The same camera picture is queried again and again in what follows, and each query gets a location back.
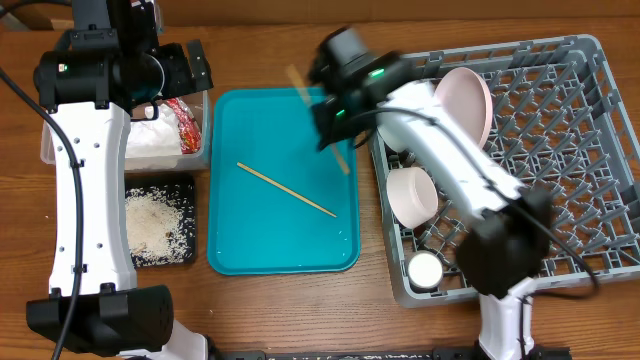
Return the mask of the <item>large white plate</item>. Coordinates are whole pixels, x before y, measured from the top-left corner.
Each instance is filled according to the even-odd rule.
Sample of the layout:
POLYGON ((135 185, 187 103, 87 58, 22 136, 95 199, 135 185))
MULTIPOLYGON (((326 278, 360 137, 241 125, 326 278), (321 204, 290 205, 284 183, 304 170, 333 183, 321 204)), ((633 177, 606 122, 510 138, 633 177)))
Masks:
POLYGON ((483 148, 493 119, 491 93, 485 80, 469 68, 455 68, 441 79, 435 97, 474 142, 483 148))

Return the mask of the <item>small pink bowl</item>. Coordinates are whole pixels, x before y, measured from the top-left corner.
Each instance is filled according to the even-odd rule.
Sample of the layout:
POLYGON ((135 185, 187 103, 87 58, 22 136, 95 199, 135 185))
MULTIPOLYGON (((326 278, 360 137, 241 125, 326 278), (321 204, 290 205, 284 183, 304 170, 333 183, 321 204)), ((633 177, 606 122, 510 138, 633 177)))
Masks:
POLYGON ((390 208, 398 222, 416 228, 438 211, 438 193, 430 176, 419 167, 393 169, 386 179, 390 208))

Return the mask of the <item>red snack wrapper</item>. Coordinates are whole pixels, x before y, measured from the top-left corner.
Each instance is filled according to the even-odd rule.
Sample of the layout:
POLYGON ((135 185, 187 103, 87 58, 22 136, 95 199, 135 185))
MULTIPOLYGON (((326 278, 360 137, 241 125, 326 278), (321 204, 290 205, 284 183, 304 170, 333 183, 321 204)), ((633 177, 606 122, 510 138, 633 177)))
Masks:
POLYGON ((178 120, 182 153, 198 152, 202 145, 202 137, 191 109, 181 98, 167 99, 165 103, 171 108, 178 120))

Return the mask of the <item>white cup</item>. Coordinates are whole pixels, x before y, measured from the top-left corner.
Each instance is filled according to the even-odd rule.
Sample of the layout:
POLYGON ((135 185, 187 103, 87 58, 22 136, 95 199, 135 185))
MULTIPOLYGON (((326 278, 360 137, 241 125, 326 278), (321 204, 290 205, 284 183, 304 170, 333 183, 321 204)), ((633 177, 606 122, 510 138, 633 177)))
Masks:
POLYGON ((441 260, 430 251, 411 254, 406 271, 411 288, 418 293, 436 291, 444 278, 441 260))

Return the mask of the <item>white napkin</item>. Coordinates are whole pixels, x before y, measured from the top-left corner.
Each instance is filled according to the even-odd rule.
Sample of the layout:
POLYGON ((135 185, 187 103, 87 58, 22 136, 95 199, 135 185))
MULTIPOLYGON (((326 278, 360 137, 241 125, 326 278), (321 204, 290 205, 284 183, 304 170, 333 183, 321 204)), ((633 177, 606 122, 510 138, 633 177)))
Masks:
POLYGON ((156 120, 131 123, 131 131, 127 139, 126 157, 162 157, 181 155, 181 139, 178 120, 166 104, 158 107, 156 120))

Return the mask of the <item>grey-white bowl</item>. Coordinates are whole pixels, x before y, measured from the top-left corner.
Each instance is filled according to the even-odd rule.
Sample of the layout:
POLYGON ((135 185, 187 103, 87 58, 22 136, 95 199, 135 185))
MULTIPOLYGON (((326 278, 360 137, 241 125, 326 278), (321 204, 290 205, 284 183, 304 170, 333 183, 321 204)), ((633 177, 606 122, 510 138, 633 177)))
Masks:
POLYGON ((402 153, 409 149, 402 127, 398 124, 381 124, 377 128, 379 136, 385 145, 396 153, 402 153))

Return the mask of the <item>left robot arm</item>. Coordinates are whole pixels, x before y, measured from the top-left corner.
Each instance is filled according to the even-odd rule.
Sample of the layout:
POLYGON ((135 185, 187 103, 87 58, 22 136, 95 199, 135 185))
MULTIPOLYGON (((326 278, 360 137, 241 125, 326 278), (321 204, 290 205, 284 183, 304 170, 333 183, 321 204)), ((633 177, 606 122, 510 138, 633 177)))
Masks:
POLYGON ((58 350, 207 359, 209 339, 175 319, 169 289, 137 284, 124 182, 134 108, 212 87, 202 45, 160 44, 152 1, 76 1, 72 13, 34 72, 55 151, 57 235, 49 294, 27 304, 27 325, 58 350))

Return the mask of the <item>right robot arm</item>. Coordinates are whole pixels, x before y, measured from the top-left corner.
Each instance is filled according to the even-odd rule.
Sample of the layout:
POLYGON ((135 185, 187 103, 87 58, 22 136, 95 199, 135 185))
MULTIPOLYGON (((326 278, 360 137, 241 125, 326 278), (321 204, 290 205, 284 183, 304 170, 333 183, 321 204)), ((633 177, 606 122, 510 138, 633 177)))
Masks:
POLYGON ((317 147, 384 127, 423 165, 467 223, 456 263, 479 294, 484 359, 529 359, 535 276, 549 252, 551 198, 529 191, 444 109, 398 52, 377 56, 343 27, 318 46, 308 73, 326 97, 312 106, 317 147))

